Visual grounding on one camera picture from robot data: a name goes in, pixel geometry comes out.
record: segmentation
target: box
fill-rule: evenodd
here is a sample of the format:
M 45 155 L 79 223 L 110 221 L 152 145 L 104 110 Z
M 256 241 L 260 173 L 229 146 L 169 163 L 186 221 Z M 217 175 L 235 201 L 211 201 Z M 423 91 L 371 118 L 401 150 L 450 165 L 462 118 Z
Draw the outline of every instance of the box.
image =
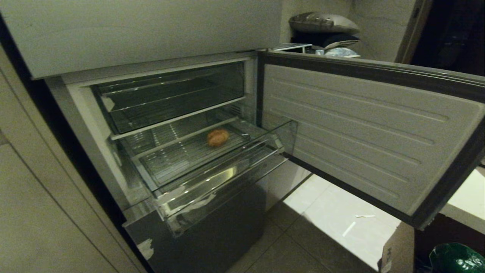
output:
M 414 228 L 401 222 L 382 250 L 381 273 L 414 271 Z

